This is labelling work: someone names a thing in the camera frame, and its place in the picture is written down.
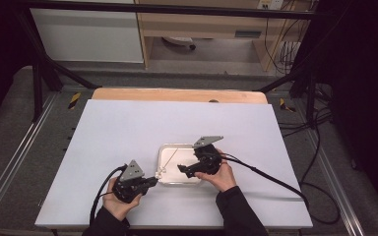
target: black sleeve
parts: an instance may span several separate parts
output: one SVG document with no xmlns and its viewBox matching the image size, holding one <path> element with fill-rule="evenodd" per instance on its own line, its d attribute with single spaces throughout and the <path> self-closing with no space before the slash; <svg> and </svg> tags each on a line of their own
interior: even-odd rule
<svg viewBox="0 0 378 236">
<path fill-rule="evenodd" d="M 262 222 L 247 203 L 238 186 L 219 193 L 217 195 L 217 206 L 223 218 L 223 229 L 226 236 L 268 235 Z"/>
<path fill-rule="evenodd" d="M 126 218 L 119 221 L 105 207 L 102 207 L 92 225 L 84 231 L 82 236 L 123 236 L 129 227 L 130 224 Z"/>
</svg>

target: white tabletop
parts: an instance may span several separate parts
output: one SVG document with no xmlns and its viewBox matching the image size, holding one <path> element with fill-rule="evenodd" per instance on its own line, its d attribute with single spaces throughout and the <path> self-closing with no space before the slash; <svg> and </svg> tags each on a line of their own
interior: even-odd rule
<svg viewBox="0 0 378 236">
<path fill-rule="evenodd" d="M 223 136 L 216 148 L 299 189 L 271 105 L 89 100 L 35 224 L 89 225 L 95 195 L 113 169 L 135 159 L 145 177 L 152 177 L 162 145 L 193 144 L 201 136 Z M 312 227 L 298 195 L 246 167 L 230 165 L 267 228 Z M 222 227 L 217 192 L 207 182 L 157 183 L 127 218 L 134 228 Z"/>
</svg>

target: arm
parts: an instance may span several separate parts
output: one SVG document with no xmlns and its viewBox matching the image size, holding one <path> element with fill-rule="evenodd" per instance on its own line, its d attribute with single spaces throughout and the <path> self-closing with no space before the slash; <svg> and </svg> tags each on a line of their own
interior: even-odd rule
<svg viewBox="0 0 378 236">
<path fill-rule="evenodd" d="M 225 235 L 268 235 L 262 222 L 237 186 L 231 166 L 226 160 L 222 160 L 220 170 L 215 175 L 197 172 L 195 176 L 210 182 L 220 191 L 216 202 L 223 218 Z"/>
<path fill-rule="evenodd" d="M 225 235 L 268 235 L 238 186 L 220 192 L 217 195 L 217 206 L 223 218 Z"/>
<path fill-rule="evenodd" d="M 125 216 L 140 203 L 142 195 L 138 195 L 130 204 L 122 203 L 110 192 L 115 180 L 116 178 L 109 180 L 107 193 L 110 194 L 103 196 L 103 207 L 97 213 L 94 223 L 84 231 L 83 236 L 122 236 L 130 227 Z"/>
</svg>

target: white cabinet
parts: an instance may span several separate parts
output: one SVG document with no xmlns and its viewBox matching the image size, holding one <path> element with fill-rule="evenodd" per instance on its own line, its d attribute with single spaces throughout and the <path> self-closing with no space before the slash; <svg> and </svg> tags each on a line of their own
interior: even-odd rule
<svg viewBox="0 0 378 236">
<path fill-rule="evenodd" d="M 82 2 L 134 3 L 132 0 Z M 47 54 L 56 61 L 143 63 L 135 13 L 31 9 Z"/>
</svg>

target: hand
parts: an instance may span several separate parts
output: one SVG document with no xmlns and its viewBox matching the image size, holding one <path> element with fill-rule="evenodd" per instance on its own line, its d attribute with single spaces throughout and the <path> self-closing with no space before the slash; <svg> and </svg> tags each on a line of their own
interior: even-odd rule
<svg viewBox="0 0 378 236">
<path fill-rule="evenodd" d="M 116 178 L 109 180 L 107 193 L 110 193 L 113 185 L 115 184 Z M 140 203 L 140 198 L 142 194 L 139 194 L 134 198 L 133 202 L 126 204 L 119 201 L 114 194 L 107 194 L 103 196 L 103 206 L 118 220 L 122 221 L 127 213 L 134 207 L 138 206 Z"/>
<path fill-rule="evenodd" d="M 224 156 L 220 149 L 217 149 L 217 151 L 221 153 L 222 156 Z M 225 159 L 223 159 L 220 163 L 220 169 L 215 175 L 196 172 L 195 176 L 202 180 L 210 182 L 221 192 L 225 192 L 226 190 L 237 185 L 235 182 L 234 174 L 232 173 L 232 168 L 231 166 L 229 166 Z"/>
</svg>

